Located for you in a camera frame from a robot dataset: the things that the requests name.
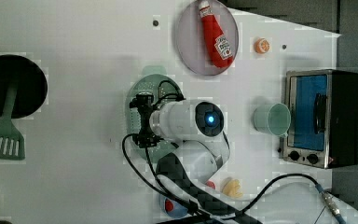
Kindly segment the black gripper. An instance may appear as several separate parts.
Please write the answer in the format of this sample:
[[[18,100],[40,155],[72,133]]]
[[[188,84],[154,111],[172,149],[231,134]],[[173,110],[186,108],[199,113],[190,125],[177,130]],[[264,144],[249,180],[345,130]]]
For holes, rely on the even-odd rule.
[[[133,141],[139,148],[155,147],[160,137],[153,133],[150,127],[150,118],[155,111],[153,106],[154,95],[148,92],[138,93],[131,101],[130,108],[136,108],[141,117],[141,127]]]

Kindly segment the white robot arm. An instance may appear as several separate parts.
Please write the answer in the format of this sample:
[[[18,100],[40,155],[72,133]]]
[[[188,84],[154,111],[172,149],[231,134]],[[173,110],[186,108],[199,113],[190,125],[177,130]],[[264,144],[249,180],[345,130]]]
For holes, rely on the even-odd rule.
[[[129,108],[140,115],[140,130],[130,135],[137,147],[149,151],[162,141],[175,146],[151,169],[167,198],[200,220],[262,224],[246,215],[237,200],[206,185],[230,156],[225,117],[219,106],[186,100],[176,93],[155,99],[144,92],[130,100]]]

